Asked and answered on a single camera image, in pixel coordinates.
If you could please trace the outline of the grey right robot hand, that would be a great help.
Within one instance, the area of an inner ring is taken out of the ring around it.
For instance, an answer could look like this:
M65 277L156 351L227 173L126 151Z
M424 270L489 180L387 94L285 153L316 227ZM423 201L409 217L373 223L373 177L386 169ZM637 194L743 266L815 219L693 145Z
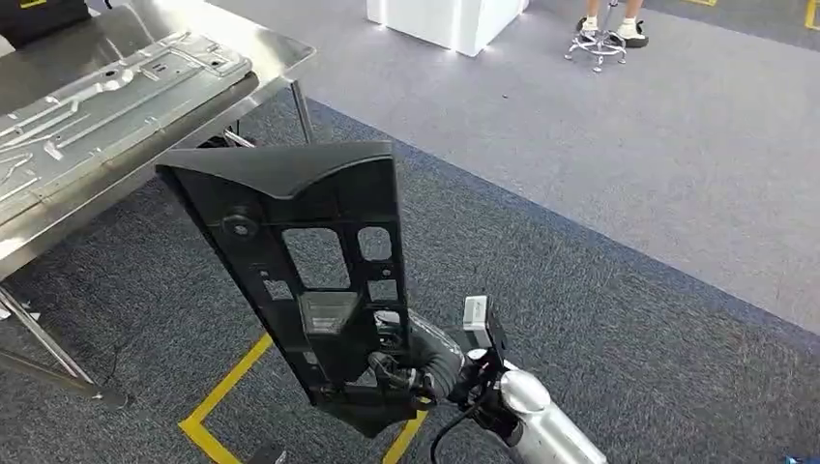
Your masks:
M427 411L455 389L464 355L447 333L412 309L408 311L408 340L407 363L379 351L370 353L367 361L379 385L408 393L410 407Z

